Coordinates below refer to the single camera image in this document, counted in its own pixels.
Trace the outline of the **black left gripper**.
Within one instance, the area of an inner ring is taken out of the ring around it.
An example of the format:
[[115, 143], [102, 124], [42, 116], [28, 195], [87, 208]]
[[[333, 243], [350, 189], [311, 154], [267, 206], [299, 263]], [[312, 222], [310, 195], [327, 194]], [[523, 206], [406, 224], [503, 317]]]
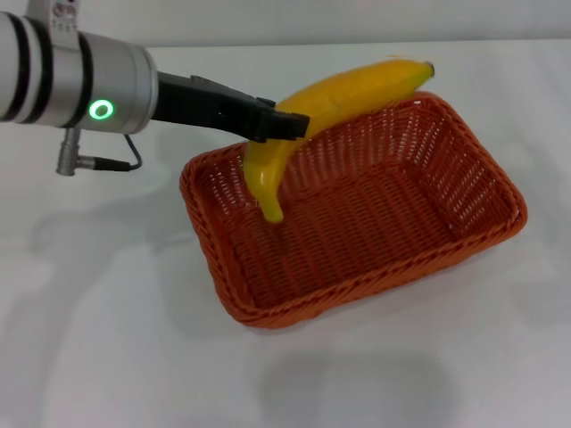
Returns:
[[310, 117], [276, 111], [261, 99], [198, 76], [160, 72], [153, 119], [212, 128], [265, 143], [294, 141], [306, 135]]

